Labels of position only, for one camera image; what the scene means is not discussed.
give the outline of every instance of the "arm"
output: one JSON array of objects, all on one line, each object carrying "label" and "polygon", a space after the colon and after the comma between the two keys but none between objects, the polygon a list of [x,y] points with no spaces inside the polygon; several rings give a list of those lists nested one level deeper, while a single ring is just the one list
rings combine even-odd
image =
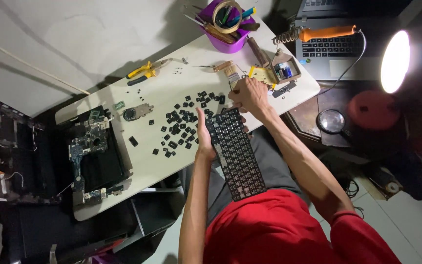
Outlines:
[{"label": "arm", "polygon": [[283,159],[318,213],[331,223],[336,212],[354,211],[353,204],[331,172],[284,124],[268,104],[266,87],[256,79],[240,80],[229,98],[250,111],[273,136]]},{"label": "arm", "polygon": [[199,108],[196,111],[199,117],[199,146],[180,227],[179,264],[202,263],[208,213],[208,184],[211,161],[216,155],[211,145],[210,135],[204,125],[204,113]]}]

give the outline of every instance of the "man's right hand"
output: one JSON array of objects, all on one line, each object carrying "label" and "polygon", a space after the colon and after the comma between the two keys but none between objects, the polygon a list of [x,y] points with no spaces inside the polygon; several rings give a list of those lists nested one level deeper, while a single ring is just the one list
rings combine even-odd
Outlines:
[{"label": "man's right hand", "polygon": [[265,111],[271,109],[268,103],[268,88],[255,78],[239,80],[228,97],[259,120],[264,117]]}]

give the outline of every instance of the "red shirt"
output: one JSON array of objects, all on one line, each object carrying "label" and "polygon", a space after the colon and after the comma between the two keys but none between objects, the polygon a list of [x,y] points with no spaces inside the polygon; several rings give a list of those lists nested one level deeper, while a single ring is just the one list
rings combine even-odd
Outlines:
[{"label": "red shirt", "polygon": [[273,189],[230,203],[206,230],[204,263],[400,263],[355,212],[335,214],[331,244],[307,204]]}]

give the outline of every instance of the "hand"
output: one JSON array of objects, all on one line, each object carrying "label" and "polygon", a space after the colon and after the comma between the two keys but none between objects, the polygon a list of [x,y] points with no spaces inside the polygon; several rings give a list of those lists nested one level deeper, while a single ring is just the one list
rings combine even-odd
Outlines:
[{"label": "hand", "polygon": [[268,88],[255,78],[239,80],[228,97],[259,120],[263,117],[263,111],[271,108],[268,103]]},{"label": "hand", "polygon": [[197,107],[196,112],[198,113],[198,151],[196,152],[196,156],[202,155],[208,160],[213,160],[216,156],[214,148],[211,144],[211,136],[204,124],[204,112],[201,108]]}]

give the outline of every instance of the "yellow paper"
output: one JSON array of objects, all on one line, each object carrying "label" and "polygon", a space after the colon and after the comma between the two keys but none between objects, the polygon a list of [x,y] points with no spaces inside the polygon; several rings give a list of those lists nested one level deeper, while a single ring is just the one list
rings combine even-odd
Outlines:
[{"label": "yellow paper", "polygon": [[274,91],[276,82],[273,73],[270,69],[259,68],[252,66],[249,73],[249,78],[255,78],[268,86],[269,91]]}]

